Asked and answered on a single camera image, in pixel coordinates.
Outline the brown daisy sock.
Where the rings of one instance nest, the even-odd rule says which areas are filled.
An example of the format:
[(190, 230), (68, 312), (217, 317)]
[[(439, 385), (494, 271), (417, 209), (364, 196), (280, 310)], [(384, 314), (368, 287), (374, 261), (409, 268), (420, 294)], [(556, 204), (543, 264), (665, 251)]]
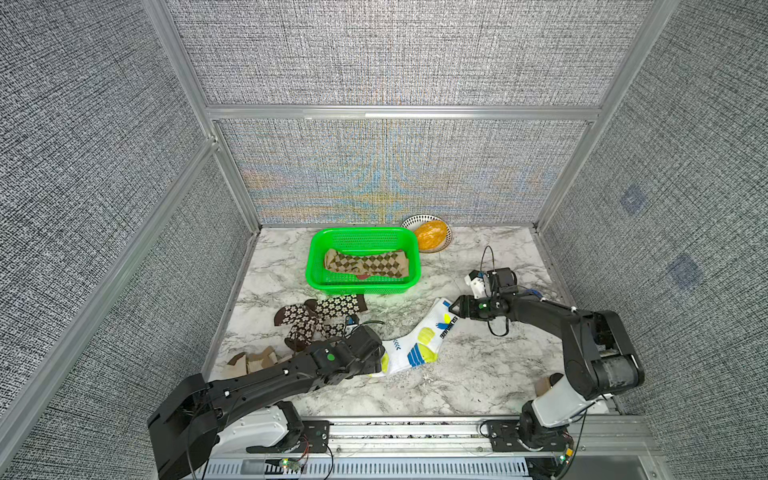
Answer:
[(284, 306), (277, 311), (273, 321), (275, 326), (290, 327), (284, 342), (293, 352), (302, 352), (315, 340), (327, 340), (342, 337), (345, 334), (344, 322), (332, 322), (315, 313), (305, 304)]
[(309, 314), (312, 338), (343, 337), (347, 332), (347, 320), (358, 318), (368, 310), (362, 294), (333, 296), (326, 299), (309, 299), (304, 302)]

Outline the white sock blue yellow patches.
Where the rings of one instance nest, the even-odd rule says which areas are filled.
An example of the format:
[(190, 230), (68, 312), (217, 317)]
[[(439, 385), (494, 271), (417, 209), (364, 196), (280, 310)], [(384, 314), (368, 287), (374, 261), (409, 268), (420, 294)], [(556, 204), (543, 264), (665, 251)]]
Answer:
[(382, 346), (385, 352), (380, 360), (380, 371), (371, 376), (392, 376), (436, 362), (443, 341), (458, 320), (450, 312), (450, 306), (449, 300), (436, 299), (412, 331), (402, 337), (384, 341)]

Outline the brown checkered argyle sock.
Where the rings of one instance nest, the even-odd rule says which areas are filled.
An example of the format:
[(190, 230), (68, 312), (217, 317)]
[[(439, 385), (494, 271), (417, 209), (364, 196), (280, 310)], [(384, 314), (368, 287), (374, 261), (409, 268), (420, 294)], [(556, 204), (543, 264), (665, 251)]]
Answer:
[(374, 255), (350, 255), (331, 249), (324, 255), (323, 265), (328, 271), (363, 279), (373, 276), (404, 279), (410, 273), (410, 261), (403, 250)]

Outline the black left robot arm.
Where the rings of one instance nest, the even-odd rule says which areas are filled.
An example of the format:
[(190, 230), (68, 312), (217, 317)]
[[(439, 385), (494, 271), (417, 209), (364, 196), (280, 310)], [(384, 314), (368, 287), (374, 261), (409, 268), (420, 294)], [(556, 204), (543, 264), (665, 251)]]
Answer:
[(183, 379), (147, 420), (158, 477), (181, 479), (209, 460), (221, 432), (240, 418), (380, 370), (383, 342), (368, 326), (318, 341), (274, 366), (230, 379)]

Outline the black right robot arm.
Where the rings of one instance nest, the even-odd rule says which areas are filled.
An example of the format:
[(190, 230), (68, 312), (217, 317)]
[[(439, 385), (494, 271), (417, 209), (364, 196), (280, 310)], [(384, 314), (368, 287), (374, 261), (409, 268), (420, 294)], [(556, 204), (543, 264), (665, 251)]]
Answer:
[(619, 315), (569, 307), (514, 283), (508, 268), (470, 272), (470, 281), (489, 279), (489, 295), (459, 296), (449, 311), (461, 318), (489, 322), (498, 317), (527, 324), (561, 340), (564, 375), (584, 399), (619, 394), (644, 383), (645, 371)]

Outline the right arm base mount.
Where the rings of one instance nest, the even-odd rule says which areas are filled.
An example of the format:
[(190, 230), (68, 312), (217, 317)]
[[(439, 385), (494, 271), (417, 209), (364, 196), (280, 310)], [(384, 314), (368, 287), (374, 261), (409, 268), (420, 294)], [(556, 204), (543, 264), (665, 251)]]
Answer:
[(485, 420), (478, 432), (494, 452), (573, 449), (568, 428), (597, 402), (579, 394), (564, 376), (551, 390), (526, 402), (516, 420)]

